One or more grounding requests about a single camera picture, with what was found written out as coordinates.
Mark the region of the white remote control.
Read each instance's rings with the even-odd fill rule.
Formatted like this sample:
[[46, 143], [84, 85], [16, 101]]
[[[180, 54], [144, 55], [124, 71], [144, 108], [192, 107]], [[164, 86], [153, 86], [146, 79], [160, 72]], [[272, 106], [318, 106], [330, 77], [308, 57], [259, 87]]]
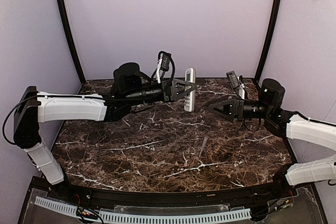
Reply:
[[[196, 82], [196, 69], [188, 68], [185, 70], [185, 81], [195, 83]], [[195, 90], [190, 91], [184, 97], [184, 110], [187, 112], [193, 112], [195, 108]]]

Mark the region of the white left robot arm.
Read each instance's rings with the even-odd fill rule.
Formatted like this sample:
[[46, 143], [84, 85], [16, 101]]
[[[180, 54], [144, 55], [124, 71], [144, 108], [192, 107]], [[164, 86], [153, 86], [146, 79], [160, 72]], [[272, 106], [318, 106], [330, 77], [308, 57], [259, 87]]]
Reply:
[[175, 102], [185, 98], [192, 112], [195, 103], [196, 70], [188, 68], [185, 79], [163, 80], [158, 66], [156, 80], [140, 70], [135, 62], [121, 65], [113, 72], [114, 83], [107, 94], [51, 94], [29, 86], [19, 103], [12, 108], [14, 135], [12, 145], [23, 149], [51, 185], [63, 183], [65, 172], [40, 136], [39, 125], [49, 121], [91, 120], [115, 122], [132, 113], [132, 107], [144, 103]]

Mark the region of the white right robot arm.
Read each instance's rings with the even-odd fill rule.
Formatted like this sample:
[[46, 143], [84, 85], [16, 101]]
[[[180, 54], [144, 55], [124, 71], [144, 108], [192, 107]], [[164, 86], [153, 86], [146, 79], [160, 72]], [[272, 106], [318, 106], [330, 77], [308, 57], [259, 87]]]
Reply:
[[[281, 108], [284, 87], [274, 79], [264, 79], [258, 100], [239, 97], [211, 103], [208, 109], [229, 122], [259, 119], [277, 137], [301, 140], [335, 150], [335, 124], [311, 119], [298, 111]], [[335, 156], [306, 163], [286, 164], [273, 176], [281, 187], [335, 180]]]

